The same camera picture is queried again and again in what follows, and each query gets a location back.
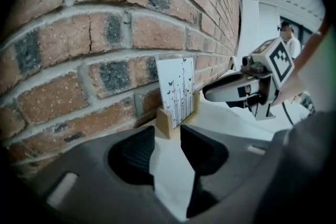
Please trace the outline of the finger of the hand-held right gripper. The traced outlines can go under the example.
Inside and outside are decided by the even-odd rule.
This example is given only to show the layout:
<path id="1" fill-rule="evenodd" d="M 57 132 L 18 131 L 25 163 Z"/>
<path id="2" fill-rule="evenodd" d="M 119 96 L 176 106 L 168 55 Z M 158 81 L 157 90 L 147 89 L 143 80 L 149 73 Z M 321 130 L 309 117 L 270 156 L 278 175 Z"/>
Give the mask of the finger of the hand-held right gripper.
<path id="1" fill-rule="evenodd" d="M 206 100 L 211 102 L 226 102 L 232 107 L 247 108 L 248 98 L 255 97 L 259 92 L 259 85 L 246 85 L 242 87 L 237 86 L 221 86 L 210 87 L 209 85 L 203 88 L 203 95 Z"/>
<path id="2" fill-rule="evenodd" d="M 242 72 L 236 72 L 236 73 L 231 73 L 227 74 L 215 82 L 212 82 L 209 86 L 210 87 L 229 87 L 229 86 L 237 86 L 237 87 L 242 87 L 246 85 L 259 85 L 259 79 L 247 74 L 247 73 L 242 73 Z"/>

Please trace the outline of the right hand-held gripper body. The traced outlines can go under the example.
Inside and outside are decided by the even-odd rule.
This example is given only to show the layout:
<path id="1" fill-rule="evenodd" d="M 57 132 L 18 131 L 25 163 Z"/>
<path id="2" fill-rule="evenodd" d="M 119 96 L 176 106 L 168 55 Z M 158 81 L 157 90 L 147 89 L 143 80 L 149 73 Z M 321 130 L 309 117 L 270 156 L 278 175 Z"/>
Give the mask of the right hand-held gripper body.
<path id="1" fill-rule="evenodd" d="M 270 107 L 293 69 L 293 59 L 281 37 L 265 41 L 242 58 L 241 72 L 254 79 L 248 87 L 246 105 L 257 121 L 275 117 Z"/>

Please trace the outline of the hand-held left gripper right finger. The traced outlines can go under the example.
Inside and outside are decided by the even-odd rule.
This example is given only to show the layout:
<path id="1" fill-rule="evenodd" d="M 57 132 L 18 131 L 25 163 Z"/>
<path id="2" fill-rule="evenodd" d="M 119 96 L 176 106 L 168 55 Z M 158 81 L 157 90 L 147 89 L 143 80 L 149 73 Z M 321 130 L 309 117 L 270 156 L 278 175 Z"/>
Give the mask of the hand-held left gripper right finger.
<path id="1" fill-rule="evenodd" d="M 281 148 L 284 137 L 280 131 L 263 141 L 183 125 L 181 149 L 195 172 L 186 216 L 195 217 L 238 190 L 267 154 Z"/>

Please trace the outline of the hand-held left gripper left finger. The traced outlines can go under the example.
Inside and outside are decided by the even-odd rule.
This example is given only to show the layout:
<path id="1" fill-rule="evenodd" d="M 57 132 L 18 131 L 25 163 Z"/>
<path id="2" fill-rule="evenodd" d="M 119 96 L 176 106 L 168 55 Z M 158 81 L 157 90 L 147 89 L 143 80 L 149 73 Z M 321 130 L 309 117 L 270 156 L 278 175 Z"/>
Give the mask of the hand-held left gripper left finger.
<path id="1" fill-rule="evenodd" d="M 31 188 L 66 223 L 177 223 L 155 195 L 145 126 L 81 143 L 41 169 Z"/>

